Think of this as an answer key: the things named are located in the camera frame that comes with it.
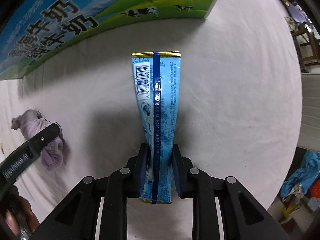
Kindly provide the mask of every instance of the white tablecloth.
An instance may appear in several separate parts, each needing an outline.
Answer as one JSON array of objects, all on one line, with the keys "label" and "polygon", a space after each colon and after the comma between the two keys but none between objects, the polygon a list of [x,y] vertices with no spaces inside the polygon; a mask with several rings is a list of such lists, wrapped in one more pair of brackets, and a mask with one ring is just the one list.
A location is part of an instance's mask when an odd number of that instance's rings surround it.
[{"label": "white tablecloth", "polygon": [[[18,182],[40,220],[85,176],[125,166],[145,141],[131,53],[180,50],[175,142],[210,176],[235,176],[265,207],[291,164],[301,121],[300,68],[277,0],[218,0],[204,19],[149,21],[100,33],[65,49],[23,80],[0,82],[0,140],[24,140],[10,120],[39,110],[58,122],[64,164],[35,163]],[[189,239],[192,201],[128,200],[129,239]]]}]

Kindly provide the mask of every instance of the barcode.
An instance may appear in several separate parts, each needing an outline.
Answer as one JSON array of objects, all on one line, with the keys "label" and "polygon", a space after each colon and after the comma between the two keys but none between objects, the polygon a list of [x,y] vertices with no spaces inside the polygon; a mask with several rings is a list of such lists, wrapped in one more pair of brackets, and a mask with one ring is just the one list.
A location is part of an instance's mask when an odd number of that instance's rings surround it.
[{"label": "barcode", "polygon": [[147,67],[142,65],[136,67],[136,80],[137,80],[137,95],[146,95],[148,93],[147,87]]}]

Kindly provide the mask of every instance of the black and white cow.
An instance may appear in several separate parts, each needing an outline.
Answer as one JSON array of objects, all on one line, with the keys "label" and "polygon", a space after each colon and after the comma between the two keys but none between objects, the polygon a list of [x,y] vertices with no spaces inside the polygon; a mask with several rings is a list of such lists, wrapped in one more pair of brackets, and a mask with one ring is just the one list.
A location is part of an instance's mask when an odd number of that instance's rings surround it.
[{"label": "black and white cow", "polygon": [[180,11],[191,11],[193,9],[192,6],[184,6],[184,5],[175,5],[175,7],[179,8]]},{"label": "black and white cow", "polygon": [[148,7],[148,8],[142,8],[142,9],[136,9],[136,10],[129,10],[129,11],[124,11],[121,14],[125,14],[127,16],[131,16],[131,17],[139,17],[140,15],[146,15],[152,13],[153,15],[158,16],[157,13],[157,8],[152,6],[152,7]]}]

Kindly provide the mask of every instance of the triangular cutout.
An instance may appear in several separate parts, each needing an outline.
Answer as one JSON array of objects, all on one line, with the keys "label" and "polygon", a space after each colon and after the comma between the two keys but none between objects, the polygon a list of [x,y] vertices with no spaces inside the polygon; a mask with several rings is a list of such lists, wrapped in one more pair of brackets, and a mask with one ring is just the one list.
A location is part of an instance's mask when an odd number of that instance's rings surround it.
[{"label": "triangular cutout", "polygon": [[68,205],[60,212],[60,214],[55,218],[59,223],[65,224],[67,226],[72,226],[75,220],[76,212],[82,197],[82,193],[77,193]]},{"label": "triangular cutout", "polygon": [[238,193],[239,202],[244,215],[245,223],[250,226],[264,220],[260,212],[255,206],[249,201],[249,199],[242,193]]}]

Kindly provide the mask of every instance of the white barcode label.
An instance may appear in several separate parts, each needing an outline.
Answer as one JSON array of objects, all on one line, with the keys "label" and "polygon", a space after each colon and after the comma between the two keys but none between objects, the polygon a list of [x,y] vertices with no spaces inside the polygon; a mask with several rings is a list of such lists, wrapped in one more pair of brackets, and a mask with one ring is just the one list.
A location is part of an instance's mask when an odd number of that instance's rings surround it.
[{"label": "white barcode label", "polygon": [[135,63],[133,68],[138,100],[150,99],[150,63]]}]

